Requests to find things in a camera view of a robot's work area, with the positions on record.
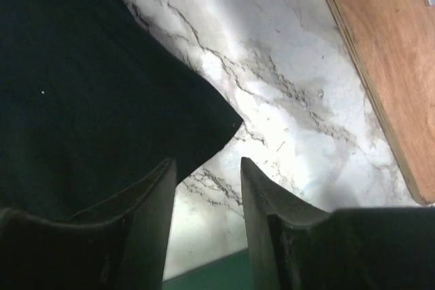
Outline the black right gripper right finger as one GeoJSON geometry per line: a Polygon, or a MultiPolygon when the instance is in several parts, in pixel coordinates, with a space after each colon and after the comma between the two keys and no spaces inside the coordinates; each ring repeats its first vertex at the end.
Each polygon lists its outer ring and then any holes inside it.
{"type": "Polygon", "coordinates": [[[241,160],[257,289],[433,289],[434,209],[327,213],[241,160]]]}

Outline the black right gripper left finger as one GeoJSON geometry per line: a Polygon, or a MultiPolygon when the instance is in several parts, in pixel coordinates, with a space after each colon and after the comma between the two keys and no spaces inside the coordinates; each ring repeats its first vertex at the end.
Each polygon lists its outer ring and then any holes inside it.
{"type": "Polygon", "coordinates": [[[142,180],[70,219],[1,210],[2,289],[160,289],[177,167],[142,180]]]}

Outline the black underwear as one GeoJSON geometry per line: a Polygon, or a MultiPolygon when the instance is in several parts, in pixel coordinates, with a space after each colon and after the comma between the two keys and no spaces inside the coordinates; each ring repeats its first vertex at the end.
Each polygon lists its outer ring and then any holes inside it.
{"type": "Polygon", "coordinates": [[[1,206],[62,219],[165,158],[184,180],[242,124],[123,0],[1,0],[1,206]]]}

